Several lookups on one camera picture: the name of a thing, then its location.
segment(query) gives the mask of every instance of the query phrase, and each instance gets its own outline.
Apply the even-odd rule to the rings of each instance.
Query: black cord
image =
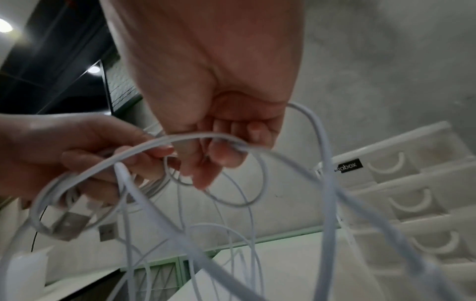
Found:
[[[43,212],[40,215],[40,221],[41,221],[41,218],[43,217],[43,215],[45,214],[47,208],[48,207],[43,209]],[[32,252],[32,253],[33,253],[33,248],[35,247],[36,236],[38,236],[38,231],[35,233],[35,236],[33,237],[33,243],[31,244],[31,251],[30,252]]]

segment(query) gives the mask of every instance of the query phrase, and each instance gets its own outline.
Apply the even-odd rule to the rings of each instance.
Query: tangled cable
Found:
[[[355,211],[357,214],[366,218],[374,227],[378,228],[380,232],[385,236],[387,242],[400,254],[400,256],[406,262],[406,271],[414,279],[415,284],[425,290],[427,293],[432,294],[433,297],[438,297],[445,301],[462,301],[464,298],[461,294],[454,288],[454,286],[446,280],[443,276],[441,270],[433,263],[427,262],[422,259],[422,257],[411,247],[404,235],[394,228],[385,218],[381,217],[373,209],[365,207],[358,199],[347,194],[342,188],[338,187],[334,180],[334,170],[332,167],[332,153],[330,150],[330,143],[327,138],[327,134],[321,124],[319,118],[308,108],[295,104],[289,103],[288,107],[298,110],[303,113],[311,122],[311,125],[317,135],[319,142],[319,151],[321,153],[323,161],[323,177],[322,180],[318,179],[312,171],[306,169],[295,161],[283,156],[279,153],[273,152],[268,149],[254,147],[248,145],[246,142],[241,139],[222,133],[193,133],[193,134],[181,134],[181,135],[171,135],[157,138],[152,141],[145,142],[141,145],[135,146],[123,153],[114,155],[98,165],[84,171],[79,175],[73,174],[63,174],[60,177],[51,181],[46,185],[43,190],[38,194],[35,201],[33,202],[32,208],[30,209],[30,215],[27,221],[17,230],[15,236],[12,239],[7,251],[0,260],[0,301],[6,301],[5,297],[5,280],[6,272],[8,269],[9,262],[14,254],[17,244],[20,241],[21,237],[29,227],[35,228],[36,231],[53,236],[52,229],[46,227],[40,221],[40,213],[48,205],[54,204],[60,197],[66,193],[70,188],[75,187],[80,182],[86,180],[87,178],[93,176],[94,174],[104,170],[105,168],[114,167],[116,177],[118,179],[119,186],[119,202],[101,219],[88,225],[84,230],[92,229],[100,224],[104,223],[108,218],[115,214],[119,209],[122,210],[124,218],[124,228],[125,228],[125,240],[119,240],[126,246],[126,255],[127,255],[127,267],[128,270],[124,277],[119,281],[116,287],[113,289],[113,292],[108,298],[108,301],[112,301],[116,294],[118,293],[120,287],[128,282],[129,290],[129,300],[135,301],[135,283],[133,279],[134,268],[137,267],[140,262],[144,262],[146,267],[146,273],[150,274],[150,268],[148,268],[145,258],[147,255],[152,253],[154,250],[163,245],[166,241],[172,240],[174,243],[179,246],[188,256],[190,260],[190,274],[192,277],[192,284],[197,296],[197,299],[201,301],[201,296],[199,293],[199,288],[197,286],[194,274],[194,264],[196,262],[198,266],[204,269],[213,279],[213,287],[218,298],[218,292],[216,290],[215,281],[218,281],[224,288],[228,289],[230,292],[230,299],[232,296],[236,296],[241,300],[246,301],[265,301],[264,298],[264,287],[263,287],[263,276],[261,271],[261,266],[259,262],[258,255],[255,250],[255,229],[253,215],[251,211],[251,206],[259,202],[263,196],[266,194],[269,185],[269,173],[267,167],[261,158],[261,155],[267,155],[282,164],[288,166],[294,172],[299,174],[305,180],[314,184],[318,189],[322,190],[323,195],[323,215],[324,215],[324,227],[323,227],[323,240],[322,240],[322,252],[319,265],[319,273],[317,285],[314,293],[315,301],[326,301],[328,299],[332,277],[334,269],[334,260],[335,260],[335,248],[336,248],[336,234],[335,234],[335,220],[336,220],[336,201],[341,202],[343,205],[348,206],[350,209]],[[180,177],[177,179],[170,174],[170,171],[167,169],[167,160],[164,160],[165,170],[167,173],[167,181],[169,180],[175,182],[178,185],[178,208],[179,208],[179,218],[181,223],[180,229],[175,225],[159,208],[157,208],[150,199],[144,195],[144,193],[134,184],[133,177],[129,173],[128,169],[124,164],[121,163],[127,157],[133,156],[145,150],[148,150],[153,147],[163,146],[171,144],[173,142],[190,140],[190,139],[201,139],[201,138],[220,138],[228,141],[236,150],[247,152],[253,156],[262,170],[263,176],[263,185],[261,187],[258,195],[248,201],[247,197],[239,187],[239,185],[228,175],[225,176],[237,187],[240,194],[243,197],[243,203],[233,204],[225,200],[215,197],[209,191],[205,191],[205,194],[210,197],[216,206],[218,214],[222,220],[223,225],[211,224],[211,223],[201,223],[196,225],[187,225],[186,220],[183,216],[183,207],[181,200],[180,187],[185,184],[180,180]],[[137,204],[144,210],[144,213],[150,218],[152,222],[156,224],[160,231],[167,233],[168,238],[165,241],[162,241],[160,244],[152,248],[145,255],[141,255],[141,259],[133,263],[132,262],[132,252],[140,254],[140,251],[132,246],[131,237],[130,237],[130,225],[128,221],[128,215],[126,210],[126,198],[130,195]],[[229,228],[223,216],[217,206],[217,203],[230,206],[230,207],[246,207],[249,210],[249,215],[251,219],[251,231],[252,237],[251,241],[247,240],[244,236]],[[231,264],[232,264],[232,274],[230,275],[226,272],[220,265],[215,261],[210,260],[202,250],[190,239],[189,233],[192,229],[197,227],[215,227],[224,229],[229,235],[229,245],[231,252]],[[230,233],[238,235],[242,240],[244,240],[248,246],[251,248],[251,271],[250,277],[247,276],[247,271],[245,271],[246,284],[242,284],[240,281],[234,278],[234,256],[236,255],[233,251],[232,241],[230,239]],[[258,274],[260,280],[260,293],[258,294],[255,287],[255,266],[258,267]],[[148,282],[146,301],[149,301],[150,298],[150,283]]]

